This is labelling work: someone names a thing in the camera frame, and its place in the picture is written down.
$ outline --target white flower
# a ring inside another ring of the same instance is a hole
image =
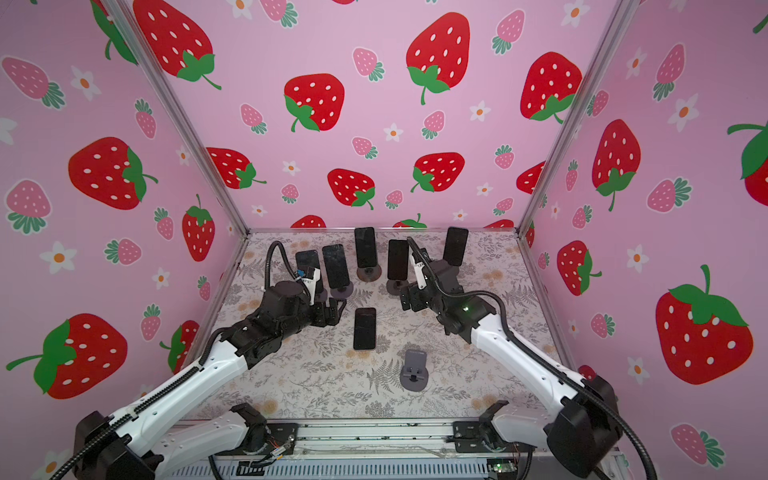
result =
[[[678,99],[674,104],[675,112],[672,114],[669,120],[667,120],[668,124],[677,124],[677,131],[681,132],[683,131],[683,128],[685,128],[685,124],[689,120],[693,120],[694,118],[699,116],[699,111],[694,108],[694,105],[696,104],[696,100],[699,99],[699,94],[694,94],[693,97],[689,98],[688,101],[683,100],[682,98]]]
[[[295,177],[296,172],[300,172],[301,169],[296,166],[295,161],[291,161],[291,162],[283,161],[283,171],[288,172],[291,177]]]
[[[164,271],[161,266],[157,268],[157,274],[152,276],[152,281],[156,282],[155,287],[159,290],[164,286],[168,286],[168,277],[170,277],[170,272]]]
[[[227,0],[227,3],[232,5],[232,16],[234,18],[243,16],[249,20],[251,19],[248,8],[253,4],[253,0]]]
[[[101,90],[99,90],[94,83],[94,75],[91,72],[86,71],[83,73],[73,65],[72,74],[74,75],[74,78],[70,82],[70,85],[79,90],[82,90],[83,95],[85,95],[88,101],[93,100],[94,95],[101,94]]]
[[[400,135],[402,135],[402,130],[398,130],[397,125],[392,124],[389,128],[384,129],[384,133],[386,134],[386,140],[394,140],[394,141],[400,141]]]
[[[0,118],[0,141],[8,145],[13,145],[13,137],[9,133],[18,125],[10,118]]]
[[[642,245],[638,245],[634,250],[627,248],[627,255],[629,256],[629,260],[627,260],[627,268],[634,267],[638,273],[643,271],[643,263],[647,263],[648,260],[650,260],[647,255],[643,255]]]
[[[469,118],[470,121],[471,120],[485,121],[485,114],[491,111],[491,108],[486,107],[485,100],[483,100],[479,104],[471,106],[469,108],[469,111],[472,112],[472,116]]]
[[[566,3],[563,9],[565,10],[565,16],[560,25],[571,24],[576,28],[581,20],[581,16],[589,12],[589,5],[584,5],[584,0],[576,0],[573,3]]]
[[[627,361],[629,362],[629,370],[627,370],[627,374],[633,376],[634,379],[637,380],[637,383],[643,385],[643,379],[650,378],[650,373],[643,368],[643,359],[638,358],[637,360],[633,360],[632,357],[628,356]]]
[[[77,254],[77,250],[69,249],[65,250],[61,242],[54,242],[53,251],[43,252],[40,254],[40,258],[46,262],[50,262],[51,275],[58,272],[62,268],[64,270],[74,270],[74,263],[72,259]]]
[[[483,195],[484,197],[487,197],[488,194],[491,193],[491,190],[493,190],[493,187],[488,186],[488,182],[485,182],[483,185],[480,185],[478,187],[478,197],[480,195]]]
[[[647,53],[643,53],[640,47],[637,47],[634,56],[627,60],[627,78],[637,77],[640,74],[640,65],[643,64],[647,56]]]

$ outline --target red strawberry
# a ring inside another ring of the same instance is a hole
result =
[[[566,57],[550,51],[537,58],[528,70],[520,113],[531,120],[554,119],[563,123],[558,113],[571,106],[581,85],[581,70]]]
[[[376,185],[368,175],[336,168],[328,173],[328,185],[333,196],[341,204],[347,207],[362,207],[368,204],[373,210],[371,199],[376,195]]]
[[[160,342],[160,347],[170,350],[168,352],[168,366],[171,372],[179,373],[184,360],[187,359],[190,346],[194,337],[197,335],[197,329],[200,326],[193,320],[187,320],[182,323],[179,328],[174,332],[174,336],[170,339],[170,346],[165,346]]]
[[[544,162],[534,165],[521,173],[517,181],[518,190],[527,194],[533,194],[533,189],[536,188],[542,170],[544,170]]]
[[[127,353],[125,338],[112,325],[96,315],[80,313],[45,337],[42,355],[15,360],[5,369],[40,359],[35,383],[54,399],[70,399],[115,373]]]
[[[288,80],[284,90],[286,108],[307,130],[326,131],[336,125],[344,105],[344,85],[328,73],[302,75]]]
[[[598,152],[592,164],[592,184],[603,197],[612,195],[614,209],[616,192],[629,186],[640,166],[640,144],[623,120],[614,120],[603,131]]]
[[[558,252],[558,272],[565,286],[575,296],[586,292],[590,277],[602,276],[602,272],[592,273],[592,255],[584,242],[575,240]]]
[[[464,157],[455,152],[429,154],[419,158],[413,166],[413,180],[416,187],[428,192],[442,192],[453,185],[458,175],[464,170]]]
[[[411,80],[438,94],[464,78],[469,63],[469,21],[460,13],[446,13],[421,32],[408,47],[406,66]]]
[[[256,168],[250,163],[248,157],[239,151],[212,147],[206,147],[206,150],[210,154],[210,159],[214,161],[221,180],[224,180],[224,184],[229,188],[238,190],[250,187],[253,182],[266,183],[264,180],[256,180]]]
[[[693,385],[711,382],[739,368],[752,354],[752,334],[739,310],[710,295],[710,268],[701,266],[706,290],[681,285],[656,305],[661,352],[670,371]]]
[[[685,67],[685,45],[678,43],[672,47],[667,57],[659,65],[654,85],[654,99],[662,101],[674,90],[674,81],[680,78]]]
[[[301,217],[290,226],[291,228],[325,228],[326,222],[317,215]]]
[[[728,127],[728,134],[740,130],[759,130],[741,154],[741,178],[746,192],[758,203],[768,206],[768,124],[738,124]]]
[[[136,208],[147,193],[141,160],[115,137],[96,140],[69,159],[69,179],[90,198],[118,210]]]
[[[37,182],[20,180],[5,195],[5,204],[11,211],[6,218],[13,230],[29,235],[47,227],[43,218],[51,214],[51,202]]]
[[[59,110],[65,105],[64,93],[58,84],[48,81],[48,76],[37,65],[20,58],[5,55],[2,68],[19,91],[32,100],[39,100],[48,108]]]
[[[134,0],[134,15],[160,66],[187,81],[208,80],[214,71],[214,47],[197,23],[163,0]]]
[[[181,233],[184,234],[184,241],[187,242],[192,260],[202,262],[208,256],[210,246],[214,242],[216,225],[208,210],[202,208],[200,195],[195,197],[197,197],[198,206],[193,205],[184,214],[184,218],[181,219]]]

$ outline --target strawberry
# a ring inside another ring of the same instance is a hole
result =
[[[685,67],[685,45],[678,43],[672,47],[667,57],[659,65],[654,85],[654,99],[662,101],[674,90],[674,82],[683,74]]]
[[[184,360],[187,359],[190,345],[192,345],[192,341],[197,335],[198,328],[200,326],[197,325],[197,322],[187,320],[174,332],[174,336],[170,339],[170,346],[165,346],[163,342],[160,342],[161,348],[170,350],[168,352],[168,366],[171,372],[179,373],[181,370]]]
[[[576,159],[571,160],[571,163],[568,165],[568,173],[565,174],[565,190],[569,192],[576,186],[576,180],[578,179],[577,169],[578,162]]]
[[[141,320],[141,335],[149,342],[160,329],[160,307],[154,303],[147,307]]]
[[[326,222],[317,215],[301,217],[290,226],[291,228],[325,228]]]
[[[143,98],[136,100],[136,123],[139,124],[139,128],[144,132],[147,138],[154,138],[154,134],[157,131],[157,122],[152,116],[152,109],[149,108],[149,104],[144,101]]]
[[[674,444],[699,465],[706,465],[707,462],[714,468],[725,465],[725,452],[719,442],[704,430],[699,432],[693,426],[681,423],[670,429],[670,436]]]
[[[125,142],[105,137],[72,155],[69,159],[69,179],[90,198],[118,210],[136,208],[147,193],[149,178],[141,160]]]
[[[518,190],[527,194],[533,194],[533,189],[536,188],[542,170],[544,170],[544,162],[534,165],[521,173],[517,181]]]
[[[347,207],[362,207],[368,204],[373,210],[371,199],[376,195],[376,185],[368,175],[336,168],[328,172],[328,185],[333,196],[341,204]]]
[[[368,77],[370,81],[379,81],[384,78],[384,65],[378,61],[373,51],[355,48],[355,51],[352,52],[352,59],[355,61],[357,73],[363,77]]]
[[[442,192],[453,185],[458,175],[464,170],[464,157],[455,152],[429,154],[419,158],[413,166],[413,180],[416,187],[428,192]]]
[[[701,385],[739,368],[752,354],[752,334],[739,310],[722,296],[710,295],[710,268],[701,266],[705,291],[680,285],[656,305],[661,352],[670,371]]]
[[[181,219],[181,233],[184,234],[184,241],[187,242],[192,260],[202,262],[208,256],[210,246],[214,242],[216,224],[208,210],[205,210],[200,203],[200,195],[195,197],[197,197],[197,206],[190,207]]]
[[[373,146],[373,142],[363,137],[354,137],[352,139],[352,146],[355,149],[355,153],[360,157],[365,157],[368,160],[376,158],[379,151]]]
[[[574,214],[573,220],[571,220],[571,224],[574,226],[574,228],[581,230],[587,226],[587,223],[589,223],[590,220],[592,220],[592,207],[589,205],[584,205],[583,207],[576,209],[576,213]]]
[[[629,186],[640,166],[640,144],[623,120],[614,120],[603,131],[598,152],[592,164],[592,184],[603,197],[612,195],[614,209],[616,192]]]
[[[575,296],[586,292],[590,277],[602,276],[602,272],[592,273],[592,255],[584,242],[575,240],[558,252],[558,272],[568,291]]]
[[[51,202],[37,182],[20,180],[5,195],[5,204],[11,211],[6,218],[13,230],[29,235],[47,227],[43,218],[51,214]]]
[[[5,369],[40,359],[35,383],[53,399],[70,399],[115,373],[127,353],[125,338],[112,325],[96,315],[80,313],[45,337],[42,355],[15,360]]]
[[[496,36],[493,38],[492,47],[496,55],[503,55],[512,49],[512,44],[520,39],[523,34],[525,12],[515,10],[504,17],[496,27]]]
[[[496,159],[494,163],[502,170],[507,170],[512,166],[512,162],[515,161],[515,154],[512,153],[512,147],[509,145],[502,145],[496,149]]]
[[[154,211],[154,221],[157,222],[157,232],[165,239],[174,237],[174,219],[168,216],[168,210],[158,208]]]
[[[545,53],[528,69],[520,113],[538,121],[554,116],[558,123],[563,123],[558,113],[571,106],[579,85],[581,70],[576,65],[559,53]]]
[[[214,71],[214,47],[200,26],[163,0],[134,0],[134,16],[141,33],[166,73],[198,81]]]
[[[204,275],[197,279],[197,289],[201,299],[210,300],[210,282]]]
[[[402,192],[400,190],[392,190],[389,195],[386,196],[385,205],[390,210],[394,210],[402,203]]]
[[[728,134],[740,130],[759,130],[741,153],[741,178],[746,192],[758,203],[768,205],[768,124],[737,124],[728,127]]]
[[[464,78],[469,63],[469,21],[460,13],[446,13],[421,32],[408,47],[406,65],[411,80],[438,94]]]
[[[210,159],[214,161],[221,180],[224,180],[224,184],[229,188],[238,190],[250,187],[253,182],[266,183],[264,180],[256,180],[256,168],[250,163],[248,157],[239,151],[212,147],[206,147],[206,150],[210,154]]]
[[[693,187],[684,178],[677,178],[674,182],[669,178],[662,180],[648,195],[648,208],[666,214],[673,207],[682,207],[690,199],[692,190]]]
[[[251,107],[248,104],[242,104],[240,106],[240,118],[243,119],[243,123],[250,127],[250,130],[257,134],[263,135],[266,133],[266,124],[264,123],[264,117],[256,108]]]

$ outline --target pink wallpaper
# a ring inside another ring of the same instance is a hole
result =
[[[0,464],[46,479],[183,361],[237,238],[98,4],[11,3],[0,58]]]
[[[260,228],[519,223],[614,3],[133,5]]]
[[[640,5],[535,218],[580,371],[667,480],[764,476],[766,14]]]

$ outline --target pink strawberry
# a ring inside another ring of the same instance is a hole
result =
[[[287,184],[280,193],[283,194],[283,201],[288,204],[296,203],[296,200],[299,198],[299,189],[294,184]]]
[[[512,166],[512,162],[515,161],[515,154],[512,153],[512,147],[509,145],[502,145],[496,149],[496,159],[494,163],[502,170],[507,170]]]
[[[436,112],[429,114],[429,116],[424,119],[422,136],[427,140],[431,140],[437,137],[437,134],[443,129],[444,126],[445,112],[442,110],[437,110]]]
[[[377,61],[376,54],[364,48],[355,48],[352,52],[352,59],[355,61],[357,73],[363,77],[368,77],[370,81],[379,81],[384,78],[384,67],[382,62]]]
[[[154,221],[157,222],[157,232],[165,239],[174,237],[174,219],[168,216],[168,210],[158,208],[154,211]]]
[[[674,182],[667,178],[648,195],[648,208],[660,214],[670,212],[673,207],[680,208],[690,199],[693,189],[684,178],[678,177]]]
[[[365,157],[368,160],[376,158],[379,151],[373,146],[373,142],[363,137],[354,137],[352,139],[352,146],[360,157]]]
[[[37,65],[6,55],[2,58],[2,68],[16,88],[32,100],[39,100],[46,107],[56,110],[65,105],[65,95],[58,84],[49,82],[48,76]]]
[[[150,341],[160,329],[160,307],[154,303],[147,307],[144,318],[141,320],[141,335],[144,340]]]
[[[5,204],[11,210],[6,218],[13,230],[29,235],[47,227],[43,218],[51,214],[51,202],[36,182],[19,181],[5,196]]]
[[[656,72],[654,100],[662,101],[674,90],[674,82],[683,74],[683,68],[685,68],[685,45],[678,43],[672,47]]]
[[[496,55],[503,55],[507,50],[511,50],[512,44],[520,39],[523,33],[523,24],[525,23],[525,12],[515,10],[504,17],[496,27],[496,35],[493,38],[493,49]]]
[[[128,238],[120,240],[120,243],[117,240],[112,240],[107,243],[104,255],[112,263],[120,262],[123,265],[131,265],[141,258],[141,248]]]
[[[152,116],[152,109],[149,108],[149,104],[144,101],[143,98],[136,100],[136,122],[139,124],[139,128],[144,132],[147,138],[154,138],[154,134],[157,131],[157,122]]]

